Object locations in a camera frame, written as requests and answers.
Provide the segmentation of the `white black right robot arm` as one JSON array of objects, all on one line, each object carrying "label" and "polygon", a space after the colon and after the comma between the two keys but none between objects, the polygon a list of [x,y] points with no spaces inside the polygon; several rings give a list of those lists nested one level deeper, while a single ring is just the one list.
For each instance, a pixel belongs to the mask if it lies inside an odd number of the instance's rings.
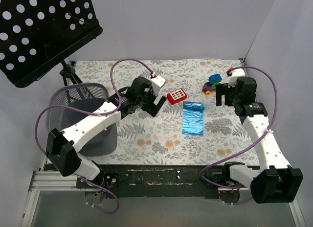
[{"label": "white black right robot arm", "polygon": [[216,105],[233,106],[243,127],[253,142],[260,170],[248,168],[241,162],[227,162],[221,174],[222,183],[234,186],[237,182],[250,189],[258,203],[291,203],[303,180],[299,168],[292,168],[283,156],[269,125],[263,103],[256,102],[256,81],[238,77],[233,85],[216,86]]}]

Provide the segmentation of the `blue plastic trash bag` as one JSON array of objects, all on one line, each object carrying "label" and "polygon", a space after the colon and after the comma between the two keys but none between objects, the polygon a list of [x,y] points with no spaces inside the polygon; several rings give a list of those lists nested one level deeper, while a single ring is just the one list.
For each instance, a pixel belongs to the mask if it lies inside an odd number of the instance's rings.
[{"label": "blue plastic trash bag", "polygon": [[185,135],[203,135],[204,109],[202,102],[184,101],[182,117],[182,133]]}]

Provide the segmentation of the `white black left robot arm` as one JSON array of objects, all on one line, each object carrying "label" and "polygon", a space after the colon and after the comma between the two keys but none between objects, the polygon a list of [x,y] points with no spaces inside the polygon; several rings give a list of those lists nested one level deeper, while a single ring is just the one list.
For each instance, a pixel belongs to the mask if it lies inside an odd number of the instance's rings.
[{"label": "white black left robot arm", "polygon": [[165,79],[161,76],[137,77],[125,93],[116,93],[105,101],[97,110],[74,125],[59,131],[49,132],[45,155],[62,176],[77,175],[87,179],[94,188],[100,187],[104,176],[96,163],[80,155],[80,150],[92,138],[126,116],[142,109],[151,116],[156,116],[166,101],[163,96],[154,104]]}]

